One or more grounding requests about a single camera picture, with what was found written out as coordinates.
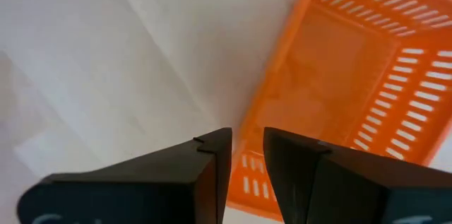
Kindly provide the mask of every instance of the black plastic part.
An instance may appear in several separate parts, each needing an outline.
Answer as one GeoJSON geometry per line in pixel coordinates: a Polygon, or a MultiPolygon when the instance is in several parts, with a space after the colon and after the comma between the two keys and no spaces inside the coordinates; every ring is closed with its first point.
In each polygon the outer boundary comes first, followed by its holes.
{"type": "Polygon", "coordinates": [[[452,221],[452,174],[272,128],[263,147],[285,223],[452,221]]]}
{"type": "Polygon", "coordinates": [[[44,178],[20,198],[22,224],[220,224],[231,171],[232,130],[101,170],[44,178]]]}

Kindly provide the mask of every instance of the white surface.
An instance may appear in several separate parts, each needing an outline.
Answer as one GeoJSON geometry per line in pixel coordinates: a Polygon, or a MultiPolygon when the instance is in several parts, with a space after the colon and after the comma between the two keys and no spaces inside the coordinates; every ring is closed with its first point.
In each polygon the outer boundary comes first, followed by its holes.
{"type": "Polygon", "coordinates": [[[0,0],[2,223],[51,172],[237,127],[293,1],[0,0]]]}

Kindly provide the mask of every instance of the plastic basket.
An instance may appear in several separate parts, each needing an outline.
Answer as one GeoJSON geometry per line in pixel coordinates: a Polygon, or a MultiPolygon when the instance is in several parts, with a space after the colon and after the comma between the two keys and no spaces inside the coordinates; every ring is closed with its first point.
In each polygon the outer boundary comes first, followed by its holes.
{"type": "Polygon", "coordinates": [[[427,164],[452,111],[452,0],[298,0],[242,124],[228,205],[282,220],[272,126],[427,164]]]}

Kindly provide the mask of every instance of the orange plastic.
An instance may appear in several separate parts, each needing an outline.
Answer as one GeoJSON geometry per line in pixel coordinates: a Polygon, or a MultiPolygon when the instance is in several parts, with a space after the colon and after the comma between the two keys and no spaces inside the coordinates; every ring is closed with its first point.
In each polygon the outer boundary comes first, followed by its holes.
{"type": "Polygon", "coordinates": [[[242,124],[228,206],[282,220],[265,126],[428,164],[452,124],[451,16],[452,0],[299,0],[242,124]]]}

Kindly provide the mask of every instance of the orange basket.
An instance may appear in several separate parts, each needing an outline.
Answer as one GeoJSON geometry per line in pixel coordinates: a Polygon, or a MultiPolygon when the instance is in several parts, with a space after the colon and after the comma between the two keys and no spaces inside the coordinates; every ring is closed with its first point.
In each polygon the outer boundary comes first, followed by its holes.
{"type": "Polygon", "coordinates": [[[272,126],[426,165],[452,112],[452,0],[298,0],[242,124],[228,206],[282,220],[272,126]]]}

